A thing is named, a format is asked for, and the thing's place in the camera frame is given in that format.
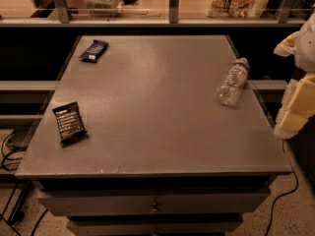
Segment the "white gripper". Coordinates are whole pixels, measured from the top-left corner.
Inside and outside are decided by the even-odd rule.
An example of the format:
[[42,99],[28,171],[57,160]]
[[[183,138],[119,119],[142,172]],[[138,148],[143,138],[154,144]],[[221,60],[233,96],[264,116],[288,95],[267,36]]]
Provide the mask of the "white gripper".
[[[282,40],[274,53],[282,57],[294,54],[297,68],[315,72],[315,14],[304,23],[299,33],[296,31]],[[291,79],[285,88],[282,107],[276,118],[275,136],[279,139],[292,138],[314,115],[315,75],[306,75],[299,81]]]

